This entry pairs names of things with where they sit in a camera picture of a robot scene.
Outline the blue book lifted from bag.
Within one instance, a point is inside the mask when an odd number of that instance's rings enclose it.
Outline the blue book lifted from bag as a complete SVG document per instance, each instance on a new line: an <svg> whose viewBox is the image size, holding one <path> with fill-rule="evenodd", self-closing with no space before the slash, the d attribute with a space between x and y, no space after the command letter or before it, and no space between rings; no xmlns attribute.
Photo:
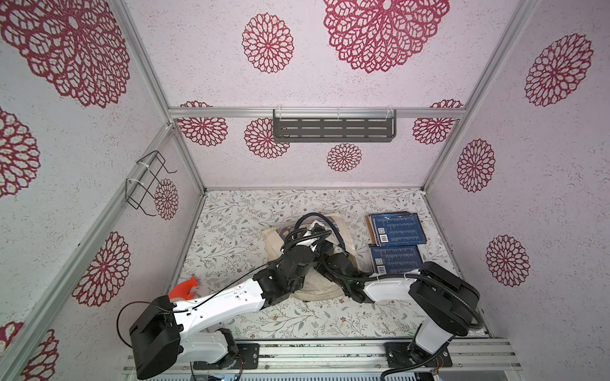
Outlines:
<svg viewBox="0 0 610 381"><path fill-rule="evenodd" d="M373 272L378 275L397 275L414 271L423 265L423 259L416 245L369 247Z"/></svg>

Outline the cream canvas tote bag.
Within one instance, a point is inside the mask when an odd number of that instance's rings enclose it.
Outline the cream canvas tote bag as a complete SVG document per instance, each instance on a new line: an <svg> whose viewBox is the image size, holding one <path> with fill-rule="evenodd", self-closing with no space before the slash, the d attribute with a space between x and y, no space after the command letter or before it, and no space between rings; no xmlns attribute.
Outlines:
<svg viewBox="0 0 610 381"><path fill-rule="evenodd" d="M326 217L333 223L342 235L346 249L350 255L357 253L354 240L348 230L346 220L338 213L327 214ZM261 231L265 243L265 251L268 260L276 260L281 255L281 247L286 236L292 232L294 222L284 222L278 226L267 228ZM345 293L340 286L331 282L323 275L319 274L314 268L305 276L303 287L296 291L292 298L297 298L303 302L320 302L334 298L343 298Z"/></svg>

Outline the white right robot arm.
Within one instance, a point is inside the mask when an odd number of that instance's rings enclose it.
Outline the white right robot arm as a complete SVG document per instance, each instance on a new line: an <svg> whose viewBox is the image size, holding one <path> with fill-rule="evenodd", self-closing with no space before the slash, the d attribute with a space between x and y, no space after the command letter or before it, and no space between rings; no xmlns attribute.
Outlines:
<svg viewBox="0 0 610 381"><path fill-rule="evenodd" d="M421 307L427 319L408 345L413 360L435 359L454 338L484 325L477 289L432 261L404 274L373 274L358 271L342 252L320 257L316 271L357 303L411 300Z"/></svg>

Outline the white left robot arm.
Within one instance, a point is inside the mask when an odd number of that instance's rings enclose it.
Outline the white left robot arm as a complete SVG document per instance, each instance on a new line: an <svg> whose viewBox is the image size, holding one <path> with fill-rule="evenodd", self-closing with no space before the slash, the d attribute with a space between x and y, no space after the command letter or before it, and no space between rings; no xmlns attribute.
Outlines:
<svg viewBox="0 0 610 381"><path fill-rule="evenodd" d="M159 376L179 359L217 352L211 363L230 357L234 339L225 330L203 339L206 328L240 314L262 311L288 299L303 288L305 276L316 261L316 244L309 240L286 248L281 257L240 284L202 300L171 302L168 295L155 298L129 329L136 375L139 380Z"/></svg>

